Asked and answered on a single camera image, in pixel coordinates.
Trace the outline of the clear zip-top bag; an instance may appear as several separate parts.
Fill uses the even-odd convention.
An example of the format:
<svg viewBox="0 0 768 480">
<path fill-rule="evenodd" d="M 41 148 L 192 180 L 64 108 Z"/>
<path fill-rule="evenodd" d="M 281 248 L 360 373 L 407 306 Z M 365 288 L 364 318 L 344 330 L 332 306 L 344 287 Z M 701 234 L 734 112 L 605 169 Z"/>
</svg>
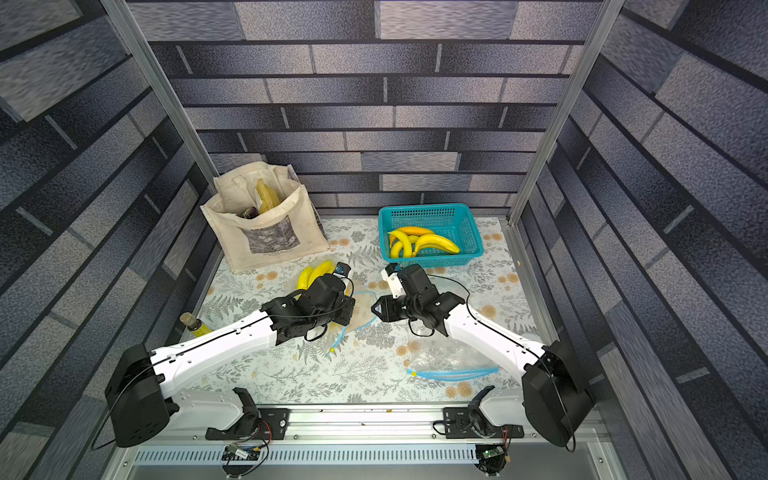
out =
<svg viewBox="0 0 768 480">
<path fill-rule="evenodd" d="M 332 358 L 337 355 L 349 334 L 368 326 L 374 321 L 374 315 L 370 312 L 370 307 L 377 297 L 377 294 L 371 290 L 357 290 L 354 282 L 350 279 L 350 274 L 348 278 L 338 276 L 334 272 L 329 275 L 332 275 L 343 284 L 345 287 L 343 294 L 353 297 L 356 300 L 356 304 L 351 323 L 348 326 L 343 327 L 335 323 L 326 324 L 323 320 L 323 325 L 318 323 L 316 327 L 309 331 L 307 341 L 316 344 L 316 350 L 324 358 Z M 317 284 L 323 276 L 317 278 L 308 289 Z"/>
<path fill-rule="evenodd" d="M 408 374 L 428 380 L 460 382 L 500 370 L 478 350 L 451 338 L 418 338 L 408 342 L 407 350 Z"/>
</svg>

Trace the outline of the large yellow banana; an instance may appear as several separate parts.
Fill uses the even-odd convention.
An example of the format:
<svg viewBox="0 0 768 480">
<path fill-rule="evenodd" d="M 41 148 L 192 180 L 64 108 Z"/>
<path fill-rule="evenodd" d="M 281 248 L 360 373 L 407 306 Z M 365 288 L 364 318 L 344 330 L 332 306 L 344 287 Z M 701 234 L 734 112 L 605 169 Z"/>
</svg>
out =
<svg viewBox="0 0 768 480">
<path fill-rule="evenodd" d="M 416 236 L 407 235 L 401 230 L 394 230 L 389 233 L 390 251 L 389 257 L 392 259 L 412 258 L 414 255 L 414 242 Z"/>
</svg>

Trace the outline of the bananas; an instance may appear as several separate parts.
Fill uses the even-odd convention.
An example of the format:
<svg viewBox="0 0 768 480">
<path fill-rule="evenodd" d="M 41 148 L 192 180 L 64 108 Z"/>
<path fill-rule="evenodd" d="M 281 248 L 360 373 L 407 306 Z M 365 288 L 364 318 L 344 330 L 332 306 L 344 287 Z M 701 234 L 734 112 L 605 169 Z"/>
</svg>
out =
<svg viewBox="0 0 768 480">
<path fill-rule="evenodd" d="M 405 226 L 395 230 L 401 230 L 407 235 L 417 237 L 417 240 L 414 242 L 414 255 L 412 258 L 416 257 L 422 251 L 429 249 L 436 249 L 451 255 L 456 255 L 461 252 L 461 249 L 453 241 L 436 234 L 430 229 L 417 226 Z"/>
</svg>

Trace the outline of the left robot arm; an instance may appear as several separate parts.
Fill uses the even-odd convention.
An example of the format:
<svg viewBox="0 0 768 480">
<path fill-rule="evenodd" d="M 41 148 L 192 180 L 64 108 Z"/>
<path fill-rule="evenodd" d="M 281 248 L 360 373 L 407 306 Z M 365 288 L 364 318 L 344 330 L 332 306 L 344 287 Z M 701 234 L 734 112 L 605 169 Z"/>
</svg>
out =
<svg viewBox="0 0 768 480">
<path fill-rule="evenodd" d="M 208 372 L 329 323 L 347 325 L 354 311 L 354 284 L 324 274 L 308 289 L 277 297 L 247 317 L 210 334 L 148 351 L 126 349 L 105 388 L 113 444 L 128 448 L 164 430 L 201 433 L 209 441 L 245 440 L 257 433 L 261 415 L 242 387 L 223 396 L 191 397 L 186 387 Z"/>
</svg>

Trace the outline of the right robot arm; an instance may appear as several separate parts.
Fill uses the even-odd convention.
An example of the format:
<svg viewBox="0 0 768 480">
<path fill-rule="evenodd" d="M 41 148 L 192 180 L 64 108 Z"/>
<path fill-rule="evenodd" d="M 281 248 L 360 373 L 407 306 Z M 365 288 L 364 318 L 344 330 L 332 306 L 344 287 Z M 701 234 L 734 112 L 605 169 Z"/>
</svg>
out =
<svg viewBox="0 0 768 480">
<path fill-rule="evenodd" d="M 468 297 L 441 293 L 418 264 L 389 264 L 381 271 L 391 293 L 371 308 L 380 320 L 418 320 L 427 329 L 462 342 L 510 374 L 518 388 L 488 386 L 468 405 L 479 436 L 508 425 L 529 425 L 557 447 L 575 449 L 575 433 L 595 405 L 586 374 L 573 350 L 520 336 L 486 318 Z"/>
</svg>

